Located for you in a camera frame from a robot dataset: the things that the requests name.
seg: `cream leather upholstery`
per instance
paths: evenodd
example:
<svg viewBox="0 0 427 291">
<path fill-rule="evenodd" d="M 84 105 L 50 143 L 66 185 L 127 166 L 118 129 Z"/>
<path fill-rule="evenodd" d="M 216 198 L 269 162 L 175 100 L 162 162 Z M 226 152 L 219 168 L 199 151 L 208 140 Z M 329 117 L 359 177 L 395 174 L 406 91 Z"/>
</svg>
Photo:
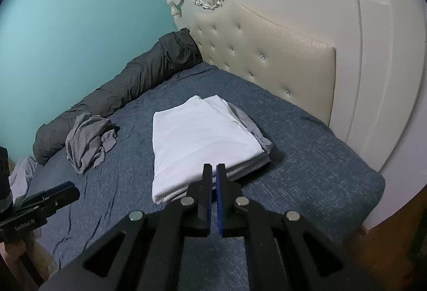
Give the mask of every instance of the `cream leather upholstery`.
<svg viewBox="0 0 427 291">
<path fill-rule="evenodd" d="M 335 49 L 232 3 L 196 14 L 191 36 L 203 60 L 240 76 L 329 124 Z"/>
</svg>

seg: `teal wall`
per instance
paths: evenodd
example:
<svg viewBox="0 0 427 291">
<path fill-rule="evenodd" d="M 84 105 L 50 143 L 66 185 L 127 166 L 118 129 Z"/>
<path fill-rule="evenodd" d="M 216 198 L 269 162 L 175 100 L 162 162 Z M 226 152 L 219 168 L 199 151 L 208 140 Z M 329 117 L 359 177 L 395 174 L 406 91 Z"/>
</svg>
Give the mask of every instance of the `teal wall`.
<svg viewBox="0 0 427 291">
<path fill-rule="evenodd" d="M 37 129 L 176 30 L 166 0 L 4 0 L 0 145 L 32 155 Z"/>
</svg>

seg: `blue bedsheet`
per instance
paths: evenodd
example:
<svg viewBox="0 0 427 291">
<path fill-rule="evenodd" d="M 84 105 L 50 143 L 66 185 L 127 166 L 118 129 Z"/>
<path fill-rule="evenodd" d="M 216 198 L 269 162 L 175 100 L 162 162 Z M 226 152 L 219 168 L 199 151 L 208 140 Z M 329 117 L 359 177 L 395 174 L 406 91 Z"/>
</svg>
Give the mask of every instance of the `blue bedsheet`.
<svg viewBox="0 0 427 291">
<path fill-rule="evenodd" d="M 40 242 L 60 268 L 129 211 L 162 208 L 151 199 L 153 114 L 194 95 L 219 95 L 235 104 L 273 142 L 272 163 L 242 179 L 244 194 L 267 209 L 298 210 L 340 243 L 379 202 L 383 177 L 324 123 L 255 84 L 201 63 L 145 92 L 110 117 L 120 126 L 117 144 L 96 170 L 78 175 L 64 149 L 36 169 L 29 195 L 65 181 L 74 182 L 81 192 L 79 201 L 59 210 L 42 228 Z M 216 204 L 208 239 L 185 241 L 179 289 L 248 290 L 243 240 L 220 239 Z"/>
</svg>

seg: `logo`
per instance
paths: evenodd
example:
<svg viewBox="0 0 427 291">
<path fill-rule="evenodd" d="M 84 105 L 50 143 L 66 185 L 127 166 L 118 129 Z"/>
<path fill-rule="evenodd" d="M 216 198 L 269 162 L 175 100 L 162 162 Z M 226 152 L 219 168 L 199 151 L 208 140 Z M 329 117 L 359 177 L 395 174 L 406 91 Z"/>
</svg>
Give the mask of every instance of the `logo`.
<svg viewBox="0 0 427 291">
<path fill-rule="evenodd" d="M 34 219 L 28 220 L 27 222 L 24 222 L 24 223 L 22 223 L 21 225 L 16 226 L 16 227 L 15 227 L 15 231 L 16 231 L 16 232 L 18 232 L 18 231 L 20 231 L 21 229 L 23 229 L 23 228 L 25 228 L 25 227 L 28 227 L 29 225 L 32 225 L 33 223 L 35 223 Z"/>
</svg>

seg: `headboard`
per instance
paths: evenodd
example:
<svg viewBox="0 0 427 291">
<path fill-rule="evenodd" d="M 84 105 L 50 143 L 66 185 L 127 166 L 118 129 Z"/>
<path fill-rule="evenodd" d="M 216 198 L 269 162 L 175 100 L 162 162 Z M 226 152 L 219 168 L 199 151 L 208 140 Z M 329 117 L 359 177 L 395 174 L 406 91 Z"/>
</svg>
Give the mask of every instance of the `headboard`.
<svg viewBox="0 0 427 291">
<path fill-rule="evenodd" d="M 381 169 L 418 94 L 426 39 L 422 0 L 167 3 L 177 27 L 191 30 L 204 61 L 307 110 Z"/>
</svg>

